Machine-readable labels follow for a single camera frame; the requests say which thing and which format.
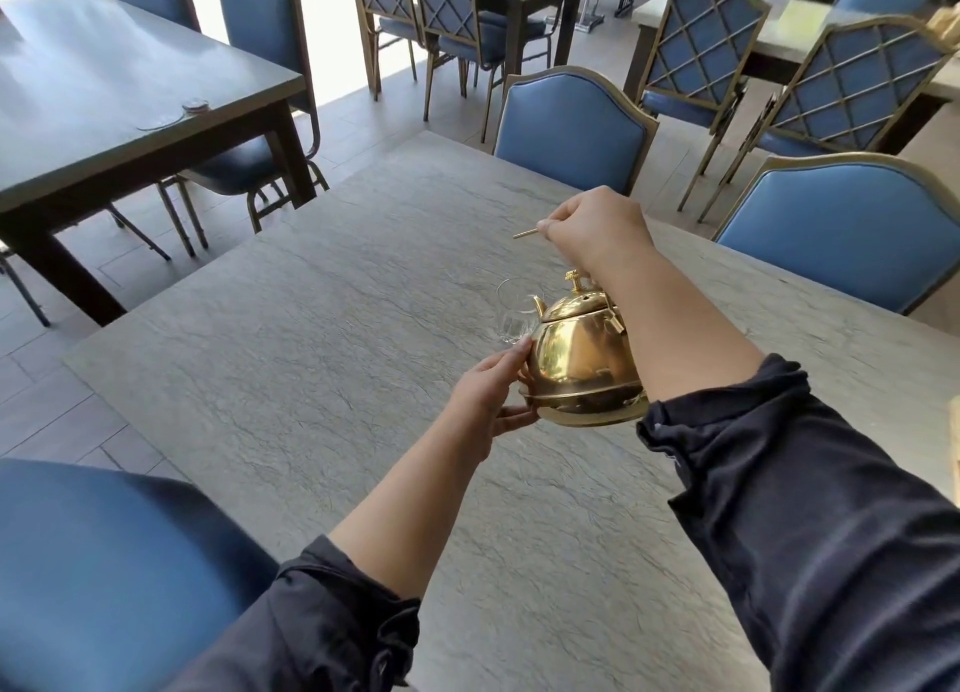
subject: chair seat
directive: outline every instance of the chair seat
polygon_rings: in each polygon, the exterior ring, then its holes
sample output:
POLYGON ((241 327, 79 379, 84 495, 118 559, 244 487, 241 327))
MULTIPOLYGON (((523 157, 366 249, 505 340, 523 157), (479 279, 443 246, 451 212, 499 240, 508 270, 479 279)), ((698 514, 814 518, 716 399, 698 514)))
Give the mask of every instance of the chair seat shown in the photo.
MULTIPOLYGON (((483 62, 478 65, 499 65, 507 55, 507 30, 481 22, 480 43, 483 47, 483 62)), ((450 37, 441 37, 438 40, 438 47, 440 52, 471 63, 477 62, 477 48, 472 44, 461 43, 450 37)))
POLYGON ((23 459, 0 548, 0 686, 33 692, 160 689, 278 570, 191 484, 23 459))
POLYGON ((270 144, 263 136, 241 143, 183 172, 190 181, 223 196, 253 191, 280 175, 274 166, 270 144))
POLYGON ((760 136, 756 143, 757 148, 776 154, 777 156, 789 156, 791 158, 806 158, 807 156, 823 156, 828 153, 836 153, 829 148, 817 145, 811 140, 792 139, 789 136, 781 136, 770 131, 760 136))
POLYGON ((640 103, 644 110, 655 115, 666 115, 704 128, 714 125, 714 118, 717 116, 717 112, 711 108, 661 92, 644 91, 640 103))
MULTIPOLYGON (((504 15, 498 15, 495 12, 481 12, 480 21, 484 24, 492 24, 494 27, 500 27, 502 29, 507 28, 507 18, 504 15)), ((538 40, 541 37, 546 36, 546 22, 542 19, 530 19, 526 21, 526 25, 523 31, 523 37, 527 42, 531 40, 538 40)))
POLYGON ((417 28, 410 22, 401 21, 400 19, 381 18, 380 30, 388 35, 400 37, 403 40, 416 42, 419 39, 417 37, 417 28))

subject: hand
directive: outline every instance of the hand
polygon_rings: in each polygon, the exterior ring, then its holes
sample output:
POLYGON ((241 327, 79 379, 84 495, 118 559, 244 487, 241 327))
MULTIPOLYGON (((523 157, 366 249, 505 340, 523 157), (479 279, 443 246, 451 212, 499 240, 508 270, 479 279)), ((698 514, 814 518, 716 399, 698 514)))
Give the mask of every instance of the hand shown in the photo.
POLYGON ((511 384, 521 379, 532 344, 530 336, 525 336, 464 373, 438 419, 476 448, 479 461, 490 455, 495 436, 529 427, 538 419, 534 407, 503 405, 511 384))
POLYGON ((618 256, 619 247, 654 246, 641 205, 608 187, 571 197, 536 228, 574 266, 597 277, 618 256))

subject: right hand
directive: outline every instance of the right hand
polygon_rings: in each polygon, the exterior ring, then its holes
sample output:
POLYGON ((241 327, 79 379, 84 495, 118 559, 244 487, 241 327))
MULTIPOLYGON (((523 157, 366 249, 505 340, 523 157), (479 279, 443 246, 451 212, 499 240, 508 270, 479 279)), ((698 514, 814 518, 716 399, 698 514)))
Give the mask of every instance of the right hand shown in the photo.
POLYGON ((604 272, 607 258, 618 248, 654 246, 641 205, 609 187, 571 197, 536 228, 575 267, 594 276, 604 272))

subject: teapot spout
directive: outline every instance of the teapot spout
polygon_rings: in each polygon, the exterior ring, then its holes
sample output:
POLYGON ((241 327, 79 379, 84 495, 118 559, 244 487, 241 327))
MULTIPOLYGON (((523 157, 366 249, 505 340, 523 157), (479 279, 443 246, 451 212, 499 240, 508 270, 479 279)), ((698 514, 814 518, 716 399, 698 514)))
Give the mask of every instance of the teapot spout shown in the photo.
POLYGON ((536 314, 539 317, 544 317, 544 313, 546 312, 546 303, 544 302, 544 298, 540 297, 539 295, 533 295, 532 297, 534 299, 534 303, 536 304, 536 314))

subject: teapot lid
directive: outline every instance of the teapot lid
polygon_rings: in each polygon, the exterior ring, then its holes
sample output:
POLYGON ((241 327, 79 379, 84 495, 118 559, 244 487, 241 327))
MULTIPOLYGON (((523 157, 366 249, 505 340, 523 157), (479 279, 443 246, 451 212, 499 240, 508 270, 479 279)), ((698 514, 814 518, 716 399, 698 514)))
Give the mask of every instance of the teapot lid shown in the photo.
POLYGON ((571 269, 564 279, 573 283, 572 292, 567 297, 560 298, 549 310, 546 310, 540 318, 541 322, 549 323, 577 315, 586 315, 588 312, 608 310, 614 306, 614 301, 599 286, 584 287, 580 272, 577 270, 571 269))

